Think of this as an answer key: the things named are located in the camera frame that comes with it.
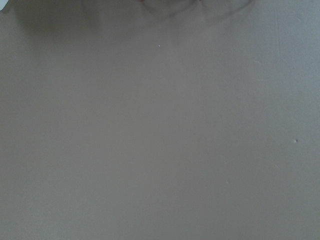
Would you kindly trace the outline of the blue teach pendant tablet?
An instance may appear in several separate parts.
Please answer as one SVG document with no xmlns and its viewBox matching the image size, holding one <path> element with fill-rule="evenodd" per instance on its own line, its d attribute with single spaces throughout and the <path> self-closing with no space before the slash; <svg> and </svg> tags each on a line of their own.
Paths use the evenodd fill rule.
<svg viewBox="0 0 320 240">
<path fill-rule="evenodd" d="M 0 0 L 0 11 L 2 11 L 7 5 L 9 0 Z"/>
</svg>

